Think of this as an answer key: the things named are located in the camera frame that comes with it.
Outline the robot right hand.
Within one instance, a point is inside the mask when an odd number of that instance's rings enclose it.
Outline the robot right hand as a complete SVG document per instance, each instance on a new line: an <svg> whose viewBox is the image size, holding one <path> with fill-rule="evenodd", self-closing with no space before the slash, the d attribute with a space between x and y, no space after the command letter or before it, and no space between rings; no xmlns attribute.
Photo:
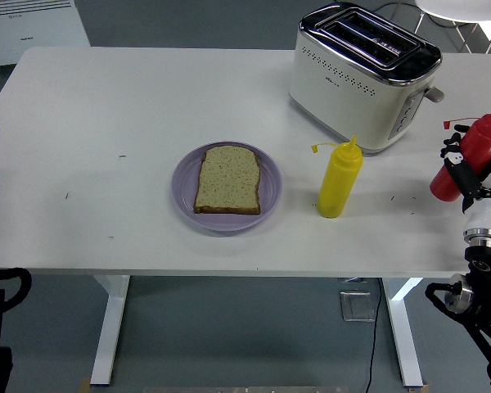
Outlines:
<svg viewBox="0 0 491 393"><path fill-rule="evenodd" d="M460 133L444 140L440 156L457 187L457 194L463 195L462 212L467 217L464 238L469 242L472 237L491 235L491 159L482 174L472 169L463 155Z"/></svg>

